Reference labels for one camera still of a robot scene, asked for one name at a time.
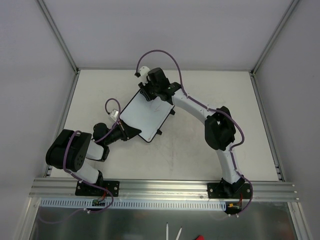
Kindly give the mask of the small black-framed whiteboard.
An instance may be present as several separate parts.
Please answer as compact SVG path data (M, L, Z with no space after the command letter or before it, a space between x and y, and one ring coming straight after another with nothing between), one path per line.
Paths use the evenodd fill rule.
M146 101L138 91L121 111L120 119L129 126L141 130L139 137L150 143L156 136L157 129L161 128L174 106L156 97Z

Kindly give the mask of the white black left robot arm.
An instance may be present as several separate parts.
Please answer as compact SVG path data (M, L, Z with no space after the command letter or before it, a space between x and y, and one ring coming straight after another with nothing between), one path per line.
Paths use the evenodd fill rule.
M105 123L97 123L92 134L64 129L48 149L45 161L80 182L87 183L87 189L93 195L99 195L105 188L103 174L87 160L105 162L110 153L110 144L118 140L125 142L141 132L122 120L113 129L109 129Z

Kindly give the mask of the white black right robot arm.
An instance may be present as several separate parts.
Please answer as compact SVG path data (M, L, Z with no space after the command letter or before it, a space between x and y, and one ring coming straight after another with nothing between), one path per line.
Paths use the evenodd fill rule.
M223 106L215 113L210 112L187 96L181 84L171 83L159 67L149 70L145 80L138 86L140 93L148 102L159 97L162 101L185 110L204 125L205 142L216 150L222 169L222 179L217 189L230 198L239 195L242 191L242 186L238 182L241 177L235 171L229 151L231 144L235 141L236 133L235 126L229 119L229 109Z

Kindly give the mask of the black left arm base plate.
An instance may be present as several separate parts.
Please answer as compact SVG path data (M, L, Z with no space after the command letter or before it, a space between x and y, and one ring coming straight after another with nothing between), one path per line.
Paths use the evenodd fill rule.
M111 195L103 189L107 189L113 197L118 197L120 182L115 180L103 180L101 186L91 186L78 181L75 189L75 195L81 197L102 197L103 194L106 193L106 196L110 197Z

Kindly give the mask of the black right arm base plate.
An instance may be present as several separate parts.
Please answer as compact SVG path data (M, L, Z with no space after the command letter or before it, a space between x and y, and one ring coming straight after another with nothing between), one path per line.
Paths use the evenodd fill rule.
M209 182L207 185L209 199L240 199L249 200L252 197L252 190L249 183L244 183L238 190L227 193L220 182Z

